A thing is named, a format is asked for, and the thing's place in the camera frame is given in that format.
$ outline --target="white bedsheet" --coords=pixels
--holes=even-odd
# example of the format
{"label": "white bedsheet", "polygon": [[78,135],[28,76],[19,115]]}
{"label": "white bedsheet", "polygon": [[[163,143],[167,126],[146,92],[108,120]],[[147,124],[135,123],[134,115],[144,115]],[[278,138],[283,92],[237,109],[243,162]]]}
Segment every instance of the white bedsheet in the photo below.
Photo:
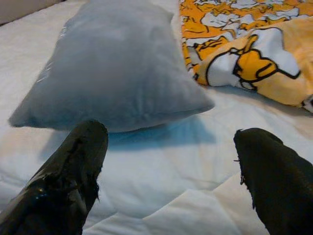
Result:
{"label": "white bedsheet", "polygon": [[[152,0],[175,13],[178,0]],[[0,210],[67,133],[11,128],[7,119],[53,52],[83,0],[69,0],[0,27]],[[244,90],[209,88],[216,107],[164,126],[110,135],[100,200],[85,235],[266,235],[240,185],[233,136],[264,128],[313,162],[312,116]]]}

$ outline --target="bed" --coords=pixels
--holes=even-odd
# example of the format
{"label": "bed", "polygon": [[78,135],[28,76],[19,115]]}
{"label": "bed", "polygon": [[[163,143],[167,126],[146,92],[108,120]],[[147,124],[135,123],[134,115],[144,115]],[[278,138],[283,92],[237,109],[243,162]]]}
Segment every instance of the bed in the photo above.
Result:
{"label": "bed", "polygon": [[[12,128],[7,120],[53,52],[64,23],[84,0],[68,0],[0,27],[0,210],[68,132]],[[174,13],[177,0],[152,0]],[[85,235],[266,235],[240,185],[233,136],[259,127],[313,163],[312,115],[234,87],[206,88],[216,107],[162,126],[110,134]]]}

